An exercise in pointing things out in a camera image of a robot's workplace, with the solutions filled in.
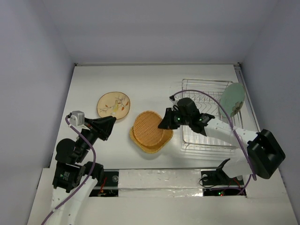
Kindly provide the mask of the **large orange woven plate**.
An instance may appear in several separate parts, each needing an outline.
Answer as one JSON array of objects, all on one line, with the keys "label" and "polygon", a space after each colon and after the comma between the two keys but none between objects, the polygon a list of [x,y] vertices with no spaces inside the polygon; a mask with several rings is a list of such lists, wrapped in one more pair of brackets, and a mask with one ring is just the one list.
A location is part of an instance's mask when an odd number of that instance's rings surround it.
[{"label": "large orange woven plate", "polygon": [[173,131],[159,129],[154,125],[133,125],[129,132],[131,140],[145,153],[159,152],[172,139]]}]

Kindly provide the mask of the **small orange woven plate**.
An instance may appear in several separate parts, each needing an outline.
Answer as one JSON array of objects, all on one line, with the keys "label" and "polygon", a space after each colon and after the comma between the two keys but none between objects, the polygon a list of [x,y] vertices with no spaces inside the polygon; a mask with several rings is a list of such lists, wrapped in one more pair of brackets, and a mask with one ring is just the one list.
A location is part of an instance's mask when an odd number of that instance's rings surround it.
[{"label": "small orange woven plate", "polygon": [[133,125],[133,133],[137,141],[147,147],[158,144],[165,134],[163,129],[158,128],[161,121],[161,116],[154,111],[140,113]]}]

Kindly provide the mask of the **beige leaf pattern plate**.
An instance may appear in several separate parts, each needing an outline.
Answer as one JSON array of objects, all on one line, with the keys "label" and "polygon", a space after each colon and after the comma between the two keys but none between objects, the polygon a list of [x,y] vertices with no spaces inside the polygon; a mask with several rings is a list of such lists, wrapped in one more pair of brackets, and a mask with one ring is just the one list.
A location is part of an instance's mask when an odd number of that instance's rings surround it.
[{"label": "beige leaf pattern plate", "polygon": [[108,92],[97,103],[97,113],[102,117],[113,116],[117,120],[123,119],[129,113],[130,98],[122,92]]}]

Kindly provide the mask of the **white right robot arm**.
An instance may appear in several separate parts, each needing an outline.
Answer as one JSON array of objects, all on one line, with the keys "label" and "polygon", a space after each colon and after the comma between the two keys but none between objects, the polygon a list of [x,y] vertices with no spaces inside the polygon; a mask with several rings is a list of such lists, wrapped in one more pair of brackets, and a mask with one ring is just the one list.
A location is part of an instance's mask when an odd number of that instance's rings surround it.
[{"label": "white right robot arm", "polygon": [[187,97],[166,109],[158,128],[175,130],[180,126],[188,126],[197,134],[219,139],[241,149],[240,157],[224,160],[221,169],[216,171],[216,179],[222,184],[240,175],[269,179],[285,160],[284,151],[270,131],[249,131],[235,127],[230,122],[225,123],[213,115],[200,112],[194,101]]}]

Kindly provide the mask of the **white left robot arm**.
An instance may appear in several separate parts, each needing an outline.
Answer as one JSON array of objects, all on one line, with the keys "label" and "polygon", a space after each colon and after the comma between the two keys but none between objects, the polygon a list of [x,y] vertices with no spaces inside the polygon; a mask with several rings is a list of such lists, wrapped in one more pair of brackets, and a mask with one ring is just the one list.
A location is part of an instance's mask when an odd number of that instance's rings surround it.
[{"label": "white left robot arm", "polygon": [[108,139],[116,118],[108,116],[92,120],[85,118],[83,112],[74,111],[65,120],[78,137],[75,141],[62,139],[56,146],[52,210],[42,222],[44,225],[75,225],[89,196],[115,196],[118,193],[115,188],[119,173],[105,172],[103,165],[96,162],[93,148],[98,139]]}]

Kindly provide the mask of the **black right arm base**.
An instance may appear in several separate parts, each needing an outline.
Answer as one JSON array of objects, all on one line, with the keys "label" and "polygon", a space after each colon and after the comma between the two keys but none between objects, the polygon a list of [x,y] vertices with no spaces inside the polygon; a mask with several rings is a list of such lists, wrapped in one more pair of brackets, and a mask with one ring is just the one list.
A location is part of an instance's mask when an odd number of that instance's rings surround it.
[{"label": "black right arm base", "polygon": [[201,178],[199,180],[199,185],[204,188],[214,188],[216,186],[230,186],[240,185],[236,177],[229,178],[228,175],[223,171],[225,164],[230,159],[224,160],[217,168],[215,169],[208,169],[208,170],[201,170]]}]

